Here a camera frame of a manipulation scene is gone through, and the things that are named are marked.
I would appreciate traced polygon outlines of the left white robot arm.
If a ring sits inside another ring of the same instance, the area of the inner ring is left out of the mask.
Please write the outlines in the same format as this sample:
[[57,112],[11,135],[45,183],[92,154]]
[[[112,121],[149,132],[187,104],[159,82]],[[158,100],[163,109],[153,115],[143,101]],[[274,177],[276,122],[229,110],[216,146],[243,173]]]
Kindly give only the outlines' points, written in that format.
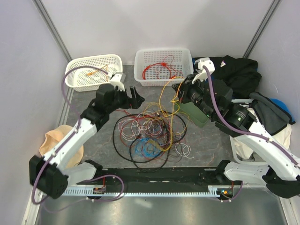
[[42,157],[33,156],[29,161],[30,183],[33,191],[40,190],[52,199],[59,198],[67,187],[90,181],[99,184],[103,173],[94,162],[84,162],[68,168],[71,158],[94,136],[117,109],[138,109],[145,99],[135,87],[130,87],[132,96],[125,89],[112,84],[102,84],[96,97],[82,112],[76,125],[50,151]]

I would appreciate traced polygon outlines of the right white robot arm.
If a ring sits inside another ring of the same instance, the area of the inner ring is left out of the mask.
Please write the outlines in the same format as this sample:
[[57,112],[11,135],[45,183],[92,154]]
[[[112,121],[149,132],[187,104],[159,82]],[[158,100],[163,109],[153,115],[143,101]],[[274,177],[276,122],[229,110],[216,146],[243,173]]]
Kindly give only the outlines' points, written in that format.
[[220,131],[237,138],[264,161],[246,165],[222,160],[216,168],[219,184],[229,181],[265,185],[273,194],[291,198],[300,194],[300,160],[279,144],[245,107],[232,102],[233,90],[222,80],[196,81],[188,75],[172,85],[180,103],[193,103]]

